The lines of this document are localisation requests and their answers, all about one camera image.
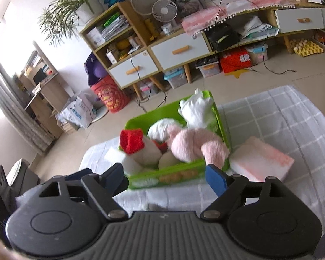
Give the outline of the red santa plush toy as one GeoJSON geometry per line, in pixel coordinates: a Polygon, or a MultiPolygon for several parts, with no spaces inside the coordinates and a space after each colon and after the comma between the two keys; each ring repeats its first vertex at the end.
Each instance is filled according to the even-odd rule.
{"type": "Polygon", "coordinates": [[[120,149],[142,167],[155,167],[168,146],[149,139],[139,128],[121,131],[120,149]]]}

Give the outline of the pink plush rabbit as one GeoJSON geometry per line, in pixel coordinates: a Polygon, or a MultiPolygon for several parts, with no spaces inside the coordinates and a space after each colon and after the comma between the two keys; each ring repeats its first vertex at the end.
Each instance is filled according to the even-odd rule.
{"type": "Polygon", "coordinates": [[[204,159],[206,165],[213,164],[219,169],[225,165],[230,151],[223,139],[206,128],[167,127],[168,148],[174,156],[185,163],[204,159]]]}

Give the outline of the white cloth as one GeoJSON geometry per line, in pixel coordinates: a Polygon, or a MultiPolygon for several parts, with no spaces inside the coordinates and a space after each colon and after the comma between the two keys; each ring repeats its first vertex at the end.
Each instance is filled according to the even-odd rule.
{"type": "Polygon", "coordinates": [[[196,89],[187,100],[179,102],[178,113],[186,121],[188,128],[206,128],[216,132],[218,125],[213,104],[212,97],[205,97],[201,90],[196,89]]]}

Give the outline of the green plastic storage bin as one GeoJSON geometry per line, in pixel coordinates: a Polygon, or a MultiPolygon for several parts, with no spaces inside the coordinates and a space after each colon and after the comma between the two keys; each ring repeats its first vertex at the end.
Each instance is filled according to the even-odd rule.
{"type": "Polygon", "coordinates": [[[199,89],[129,120],[119,149],[132,160],[123,166],[132,190],[197,179],[208,164],[227,171],[231,153],[213,95],[199,89]]]}

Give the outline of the white paper shopping bag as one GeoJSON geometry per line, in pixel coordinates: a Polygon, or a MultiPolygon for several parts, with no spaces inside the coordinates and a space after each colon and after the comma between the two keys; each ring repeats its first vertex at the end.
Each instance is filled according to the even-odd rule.
{"type": "Polygon", "coordinates": [[[91,90],[83,90],[69,98],[60,115],[68,122],[87,129],[97,116],[93,105],[96,98],[91,90]]]}

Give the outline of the red printed bag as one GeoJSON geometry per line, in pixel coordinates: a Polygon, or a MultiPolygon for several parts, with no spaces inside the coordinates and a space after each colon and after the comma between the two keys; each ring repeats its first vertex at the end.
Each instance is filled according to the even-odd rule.
{"type": "Polygon", "coordinates": [[[130,96],[117,86],[110,75],[102,78],[90,88],[111,113],[119,112],[131,101],[130,96]]]}

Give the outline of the grey checked tablecloth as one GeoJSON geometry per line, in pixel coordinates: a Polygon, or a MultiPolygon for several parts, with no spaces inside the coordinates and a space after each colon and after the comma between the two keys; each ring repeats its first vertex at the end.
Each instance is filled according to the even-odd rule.
{"type": "MultiPolygon", "coordinates": [[[[321,220],[325,231],[325,116],[301,92],[282,86],[218,107],[233,148],[251,136],[294,159],[285,185],[321,220]]],[[[133,211],[195,211],[216,199],[204,179],[127,190],[115,200],[133,211]]]]}

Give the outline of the clear storage box blue lid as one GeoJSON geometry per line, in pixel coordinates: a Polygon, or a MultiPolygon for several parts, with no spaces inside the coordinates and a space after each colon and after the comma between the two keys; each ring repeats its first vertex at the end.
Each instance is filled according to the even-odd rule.
{"type": "Polygon", "coordinates": [[[172,89],[179,88],[188,83],[183,66],[164,72],[163,77],[164,80],[170,84],[172,89]]]}

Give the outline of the black box under bench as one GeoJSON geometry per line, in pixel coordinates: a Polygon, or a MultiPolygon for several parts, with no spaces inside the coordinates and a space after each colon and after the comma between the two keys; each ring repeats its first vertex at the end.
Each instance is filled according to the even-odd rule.
{"type": "Polygon", "coordinates": [[[226,23],[217,24],[206,31],[205,35],[211,48],[218,52],[226,50],[240,41],[239,34],[226,23]]]}

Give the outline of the stack of papers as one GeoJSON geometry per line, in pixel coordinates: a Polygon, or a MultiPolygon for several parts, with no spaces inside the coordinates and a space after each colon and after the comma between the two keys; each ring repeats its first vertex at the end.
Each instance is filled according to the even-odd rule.
{"type": "Polygon", "coordinates": [[[105,24],[101,32],[103,40],[109,41],[130,26],[123,14],[115,13],[105,24]]]}

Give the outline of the yellow egg tray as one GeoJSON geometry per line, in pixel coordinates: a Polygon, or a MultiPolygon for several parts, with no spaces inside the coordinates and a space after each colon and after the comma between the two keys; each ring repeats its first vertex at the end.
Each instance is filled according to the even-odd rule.
{"type": "Polygon", "coordinates": [[[323,48],[308,39],[293,39],[289,42],[293,52],[301,57],[307,57],[315,54],[322,54],[323,48]]]}

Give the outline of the pink table runner cloth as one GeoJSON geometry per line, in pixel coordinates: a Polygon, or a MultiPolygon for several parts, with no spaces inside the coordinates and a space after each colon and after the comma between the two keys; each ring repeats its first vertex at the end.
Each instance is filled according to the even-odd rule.
{"type": "Polygon", "coordinates": [[[223,6],[213,6],[184,17],[181,26],[184,32],[195,36],[212,29],[218,24],[233,19],[237,15],[271,8],[294,8],[288,0],[236,0],[223,6]]]}

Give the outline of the small white desk fan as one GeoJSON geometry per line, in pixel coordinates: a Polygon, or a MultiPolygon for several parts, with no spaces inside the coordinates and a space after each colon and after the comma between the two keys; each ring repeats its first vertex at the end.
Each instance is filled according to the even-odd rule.
{"type": "Polygon", "coordinates": [[[158,0],[152,7],[153,17],[163,24],[169,23],[178,15],[178,7],[172,0],[158,0]]]}

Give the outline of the potted green plant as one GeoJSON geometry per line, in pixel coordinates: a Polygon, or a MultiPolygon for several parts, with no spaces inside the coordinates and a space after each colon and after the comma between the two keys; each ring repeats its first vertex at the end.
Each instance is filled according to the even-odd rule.
{"type": "Polygon", "coordinates": [[[90,5],[89,0],[53,0],[39,17],[39,26],[45,39],[51,45],[58,45],[64,39],[76,36],[76,10],[82,4],[90,5]]]}

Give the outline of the large white fan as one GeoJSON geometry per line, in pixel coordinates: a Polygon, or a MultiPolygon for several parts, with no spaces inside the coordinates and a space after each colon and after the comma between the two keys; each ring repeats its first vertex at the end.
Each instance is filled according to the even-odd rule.
{"type": "Polygon", "coordinates": [[[153,5],[157,1],[158,0],[130,0],[131,6],[135,10],[135,12],[142,16],[151,15],[153,12],[153,5]]]}

